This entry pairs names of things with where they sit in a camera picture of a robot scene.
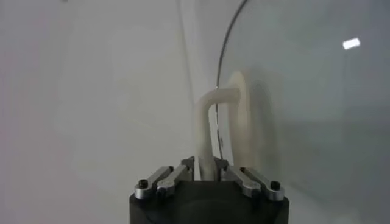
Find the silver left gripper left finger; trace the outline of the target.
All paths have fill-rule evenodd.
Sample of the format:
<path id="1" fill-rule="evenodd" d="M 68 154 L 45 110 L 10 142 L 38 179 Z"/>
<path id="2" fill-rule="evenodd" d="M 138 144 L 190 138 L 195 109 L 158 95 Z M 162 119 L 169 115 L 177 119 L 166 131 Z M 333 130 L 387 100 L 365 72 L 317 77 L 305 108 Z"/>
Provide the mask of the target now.
<path id="1" fill-rule="evenodd" d="M 134 188 L 134 197 L 147 200 L 157 195 L 169 197 L 175 193 L 176 187 L 183 181 L 194 180 L 194 157 L 181 160 L 180 164 L 161 166 L 151 176 L 140 179 Z"/>

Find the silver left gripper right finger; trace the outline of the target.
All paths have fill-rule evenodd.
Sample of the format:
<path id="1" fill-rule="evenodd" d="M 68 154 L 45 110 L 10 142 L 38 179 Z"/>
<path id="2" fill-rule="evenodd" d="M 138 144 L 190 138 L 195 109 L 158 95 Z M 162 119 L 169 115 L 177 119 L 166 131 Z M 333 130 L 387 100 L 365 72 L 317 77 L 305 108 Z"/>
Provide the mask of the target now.
<path id="1" fill-rule="evenodd" d="M 270 201 L 283 201 L 284 188 L 279 181 L 271 181 L 250 167 L 231 166 L 227 160 L 214 158 L 218 171 L 218 181 L 236 183 L 243 195 L 255 198 L 264 195 Z"/>

